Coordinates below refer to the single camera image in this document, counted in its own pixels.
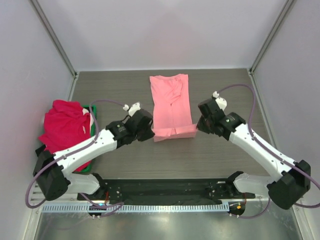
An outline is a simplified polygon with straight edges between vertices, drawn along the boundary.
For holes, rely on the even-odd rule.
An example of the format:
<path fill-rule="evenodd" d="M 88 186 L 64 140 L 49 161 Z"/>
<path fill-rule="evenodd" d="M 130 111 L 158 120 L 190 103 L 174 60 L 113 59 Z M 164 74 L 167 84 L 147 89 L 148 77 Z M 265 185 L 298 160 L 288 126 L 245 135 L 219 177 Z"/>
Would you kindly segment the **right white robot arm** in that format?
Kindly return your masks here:
<path fill-rule="evenodd" d="M 255 134 L 238 114 L 225 114 L 226 106 L 227 102 L 220 97 L 199 103 L 201 116 L 197 129 L 223 137 L 240 147 L 269 174 L 256 176 L 238 171 L 228 178 L 226 194 L 231 198 L 242 193 L 266 196 L 278 207 L 288 210 L 310 190 L 311 181 L 307 178 L 311 174 L 310 165 L 304 160 L 296 162 L 273 148 Z"/>

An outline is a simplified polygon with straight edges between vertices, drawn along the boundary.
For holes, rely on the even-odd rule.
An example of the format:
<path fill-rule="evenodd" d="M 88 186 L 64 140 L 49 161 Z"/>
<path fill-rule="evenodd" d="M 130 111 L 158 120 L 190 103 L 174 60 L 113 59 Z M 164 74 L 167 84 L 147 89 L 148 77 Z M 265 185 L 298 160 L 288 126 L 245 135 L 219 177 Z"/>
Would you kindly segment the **right aluminium frame post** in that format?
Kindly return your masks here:
<path fill-rule="evenodd" d="M 261 60 L 265 56 L 267 50 L 269 49 L 270 45 L 272 44 L 274 38 L 276 37 L 278 31 L 280 30 L 281 26 L 285 22 L 288 14 L 290 13 L 291 9 L 295 5 L 296 0 L 286 0 L 283 7 L 281 8 L 277 18 L 275 19 L 274 24 L 271 27 L 266 39 L 264 40 L 262 47 L 260 48 L 255 60 L 253 61 L 252 66 L 248 69 L 249 75 L 253 75 L 255 70 L 257 69 L 258 65 L 260 64 Z"/>

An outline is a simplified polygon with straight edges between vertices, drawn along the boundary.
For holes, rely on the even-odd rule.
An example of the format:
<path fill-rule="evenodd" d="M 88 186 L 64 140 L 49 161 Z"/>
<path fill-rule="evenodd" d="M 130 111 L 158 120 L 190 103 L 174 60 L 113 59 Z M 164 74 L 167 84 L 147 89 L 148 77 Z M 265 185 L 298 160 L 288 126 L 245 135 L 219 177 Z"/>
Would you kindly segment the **pink t shirt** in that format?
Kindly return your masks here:
<path fill-rule="evenodd" d="M 189 76 L 157 75 L 150 76 L 149 81 L 154 103 L 154 141 L 194 138 L 197 129 L 191 115 Z"/>

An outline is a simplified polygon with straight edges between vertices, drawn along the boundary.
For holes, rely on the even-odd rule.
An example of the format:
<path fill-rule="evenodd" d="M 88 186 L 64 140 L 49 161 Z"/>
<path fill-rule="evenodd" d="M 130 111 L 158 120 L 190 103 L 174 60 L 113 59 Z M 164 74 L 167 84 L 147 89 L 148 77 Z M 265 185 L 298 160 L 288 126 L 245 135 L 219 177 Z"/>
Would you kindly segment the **left aluminium frame post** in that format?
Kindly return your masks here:
<path fill-rule="evenodd" d="M 29 0 L 29 3 L 34 8 L 35 13 L 37 14 L 40 22 L 42 23 L 45 31 L 47 32 L 49 38 L 51 39 L 54 47 L 56 48 L 58 54 L 60 55 L 61 59 L 63 60 L 64 64 L 66 65 L 68 71 L 71 73 L 72 77 L 75 79 L 77 76 L 77 71 L 73 67 L 70 59 L 67 56 L 58 36 L 56 35 L 50 21 L 48 20 L 43 8 L 41 7 L 38 0 Z"/>

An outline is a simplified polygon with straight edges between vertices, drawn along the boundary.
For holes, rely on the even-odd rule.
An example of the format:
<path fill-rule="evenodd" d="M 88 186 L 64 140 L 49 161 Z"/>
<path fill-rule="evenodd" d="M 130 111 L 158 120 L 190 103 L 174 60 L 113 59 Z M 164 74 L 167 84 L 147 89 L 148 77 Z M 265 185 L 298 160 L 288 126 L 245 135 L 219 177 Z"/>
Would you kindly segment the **aluminium frame post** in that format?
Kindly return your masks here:
<path fill-rule="evenodd" d="M 64 64 L 66 65 L 68 71 L 71 73 L 72 77 L 75 79 L 77 76 L 77 71 L 73 67 L 70 59 L 67 56 L 58 36 L 56 35 L 50 21 L 48 20 L 43 8 L 41 7 L 38 0 L 29 0 L 29 3 L 34 8 L 35 13 L 37 14 L 40 22 L 42 23 L 45 31 L 47 32 L 49 38 L 51 39 L 54 47 L 56 48 L 58 54 L 60 55 L 61 59 L 63 60 Z"/>
<path fill-rule="evenodd" d="M 274 38 L 276 37 L 278 31 L 280 30 L 281 26 L 285 22 L 288 14 L 290 13 L 291 9 L 295 5 L 296 0 L 286 0 L 283 7 L 281 8 L 277 18 L 275 19 L 274 24 L 271 27 L 266 39 L 264 40 L 262 47 L 260 48 L 255 60 L 253 61 L 252 66 L 248 69 L 249 75 L 253 75 L 255 70 L 257 69 L 258 65 L 260 64 L 261 60 L 265 56 L 267 50 L 269 49 L 270 45 L 272 44 Z"/>

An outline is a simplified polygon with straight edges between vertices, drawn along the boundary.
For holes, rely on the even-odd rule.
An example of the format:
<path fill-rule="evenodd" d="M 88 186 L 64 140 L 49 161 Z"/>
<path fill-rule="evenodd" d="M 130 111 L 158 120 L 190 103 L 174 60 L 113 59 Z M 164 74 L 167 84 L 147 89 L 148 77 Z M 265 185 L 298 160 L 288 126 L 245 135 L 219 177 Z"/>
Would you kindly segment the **black garment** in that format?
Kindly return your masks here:
<path fill-rule="evenodd" d="M 45 150 L 46 150 L 46 145 L 45 144 L 41 145 L 39 148 L 35 150 L 36 156 L 39 158 Z"/>

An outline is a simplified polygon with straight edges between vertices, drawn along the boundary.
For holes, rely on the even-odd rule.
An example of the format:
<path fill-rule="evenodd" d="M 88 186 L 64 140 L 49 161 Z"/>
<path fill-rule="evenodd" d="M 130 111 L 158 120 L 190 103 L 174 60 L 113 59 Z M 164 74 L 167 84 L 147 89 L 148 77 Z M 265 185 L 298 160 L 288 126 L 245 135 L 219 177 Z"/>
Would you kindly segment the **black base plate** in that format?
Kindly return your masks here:
<path fill-rule="evenodd" d="M 137 206 L 214 205 L 222 200 L 254 199 L 226 178 L 100 179 L 100 188 L 86 196 L 92 201 L 108 200 Z"/>

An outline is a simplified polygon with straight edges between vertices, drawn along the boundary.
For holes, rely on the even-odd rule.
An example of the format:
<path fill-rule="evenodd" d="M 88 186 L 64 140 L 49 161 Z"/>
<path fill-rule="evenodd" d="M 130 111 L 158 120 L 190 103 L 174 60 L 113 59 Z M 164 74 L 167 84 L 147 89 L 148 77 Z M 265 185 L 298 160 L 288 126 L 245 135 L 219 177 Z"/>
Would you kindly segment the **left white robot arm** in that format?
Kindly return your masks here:
<path fill-rule="evenodd" d="M 35 181 L 46 201 L 64 194 L 87 194 L 100 200 L 107 192 L 95 174 L 76 174 L 75 170 L 94 158 L 112 152 L 133 141 L 144 142 L 154 137 L 153 116 L 144 109 L 130 111 L 123 120 L 112 121 L 95 136 L 70 148 L 37 154 L 33 171 Z"/>

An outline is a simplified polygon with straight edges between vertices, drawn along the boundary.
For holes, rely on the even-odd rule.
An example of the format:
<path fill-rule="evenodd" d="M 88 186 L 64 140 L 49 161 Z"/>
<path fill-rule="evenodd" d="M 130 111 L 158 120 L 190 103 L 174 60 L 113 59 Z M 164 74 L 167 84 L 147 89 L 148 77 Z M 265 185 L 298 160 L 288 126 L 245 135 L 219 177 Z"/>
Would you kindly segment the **red t shirt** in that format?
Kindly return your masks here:
<path fill-rule="evenodd" d="M 83 123 L 86 117 L 83 115 L 83 108 L 77 101 L 57 99 L 52 102 L 52 108 L 44 115 L 44 133 L 38 137 L 46 145 L 46 150 L 53 154 L 93 136 L 93 126 L 91 133 L 84 134 Z"/>

